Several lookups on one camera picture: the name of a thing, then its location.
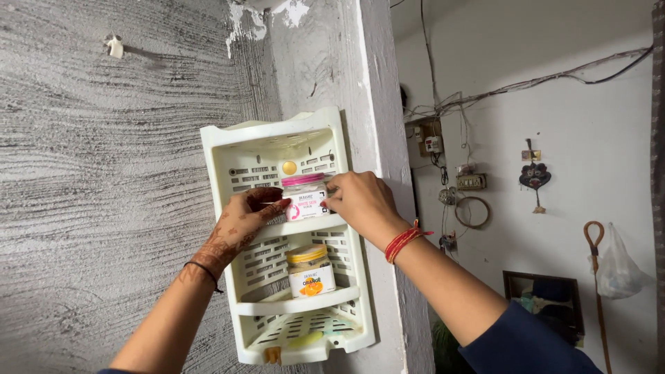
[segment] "orange scrub jar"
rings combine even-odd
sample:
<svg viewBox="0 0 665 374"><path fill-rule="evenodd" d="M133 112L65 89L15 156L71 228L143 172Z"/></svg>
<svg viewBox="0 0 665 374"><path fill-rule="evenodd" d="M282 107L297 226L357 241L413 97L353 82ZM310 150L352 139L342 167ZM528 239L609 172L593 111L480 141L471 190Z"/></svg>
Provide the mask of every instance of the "orange scrub jar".
<svg viewBox="0 0 665 374"><path fill-rule="evenodd" d="M335 290L333 267L324 244L311 244L288 251L287 263L294 299Z"/></svg>

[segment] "white wall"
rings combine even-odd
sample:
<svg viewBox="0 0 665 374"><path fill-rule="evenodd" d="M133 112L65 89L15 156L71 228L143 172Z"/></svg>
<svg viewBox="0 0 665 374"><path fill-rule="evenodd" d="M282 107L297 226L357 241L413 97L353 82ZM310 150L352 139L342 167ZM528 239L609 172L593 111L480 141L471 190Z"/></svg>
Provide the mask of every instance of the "white wall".
<svg viewBox="0 0 665 374"><path fill-rule="evenodd" d="M504 85L571 69L616 52L652 44L652 0L472 0L428 20L439 92L484 93ZM400 7L418 7L419 2ZM412 105L432 104L430 70L422 33L397 42L400 82ZM599 79L627 65L620 60L583 75ZM503 294L502 271L575 278L579 282L587 336L583 351L604 371L589 247L583 226L613 221L635 262L655 275L649 185L651 58L609 83L585 86L561 79L485 99L467 111L471 159L489 174L486 199L493 218L459 243L461 264ZM464 163L460 118L443 118L446 156ZM543 151L552 181L540 191L547 214L532 214L535 193L520 190L520 151L525 138ZM409 141L412 167L429 163ZM415 171L425 230L441 232L442 188L434 167ZM476 218L482 210L476 210ZM448 228L463 232L454 216ZM438 241L431 236L430 240ZM608 238L600 245L606 250ZM655 287L625 300L604 300L615 373L653 373L656 367Z"/></svg>

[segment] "red fingernail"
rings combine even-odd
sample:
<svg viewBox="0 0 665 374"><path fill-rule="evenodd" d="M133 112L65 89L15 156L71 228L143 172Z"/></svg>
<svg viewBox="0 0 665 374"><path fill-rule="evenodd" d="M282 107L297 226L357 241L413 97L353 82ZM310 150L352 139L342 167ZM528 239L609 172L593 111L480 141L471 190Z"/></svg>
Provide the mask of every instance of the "red fingernail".
<svg viewBox="0 0 665 374"><path fill-rule="evenodd" d="M290 198L282 199L279 201L279 205L282 207L282 209L286 209L287 206L291 203Z"/></svg>

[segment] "walking stick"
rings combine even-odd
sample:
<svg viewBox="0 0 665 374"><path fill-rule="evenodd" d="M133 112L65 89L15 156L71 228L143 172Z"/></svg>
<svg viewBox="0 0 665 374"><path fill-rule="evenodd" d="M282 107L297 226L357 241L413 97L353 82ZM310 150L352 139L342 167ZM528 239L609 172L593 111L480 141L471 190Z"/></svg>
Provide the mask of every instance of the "walking stick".
<svg viewBox="0 0 665 374"><path fill-rule="evenodd" d="M600 229L598 233L598 239L592 241L589 236L589 226L596 225ZM600 324L600 338L602 339L602 351L605 354L605 365L607 366L607 374L612 374L612 367L610 366L610 353L607 349L607 335L605 333L605 318L602 315L602 301L600 300L600 295L598 294L598 280L596 279L596 273L598 273L598 245L602 240L602 237L605 235L605 228L600 224L600 222L590 221L584 225L584 236L591 247L591 260L593 261L593 281L596 284L596 304L598 306L598 324Z"/></svg>

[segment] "red thread bracelet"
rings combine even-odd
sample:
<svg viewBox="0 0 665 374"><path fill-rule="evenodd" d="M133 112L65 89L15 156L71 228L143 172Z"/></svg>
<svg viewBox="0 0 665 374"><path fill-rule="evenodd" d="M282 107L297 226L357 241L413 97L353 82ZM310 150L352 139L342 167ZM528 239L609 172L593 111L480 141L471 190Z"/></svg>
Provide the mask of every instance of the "red thread bracelet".
<svg viewBox="0 0 665 374"><path fill-rule="evenodd" d="M434 234L433 231L427 231L427 232L420 231L420 229L418 228L418 220L415 220L414 227L397 235L397 238L394 238L392 242L388 244L388 246L386 247L386 260L388 260L390 264L394 264L395 257L397 257L397 254L400 253L400 251L402 250L402 248L404 248L406 244L409 244L409 242L411 242L413 239L416 239L419 236L432 235L432 234Z"/></svg>

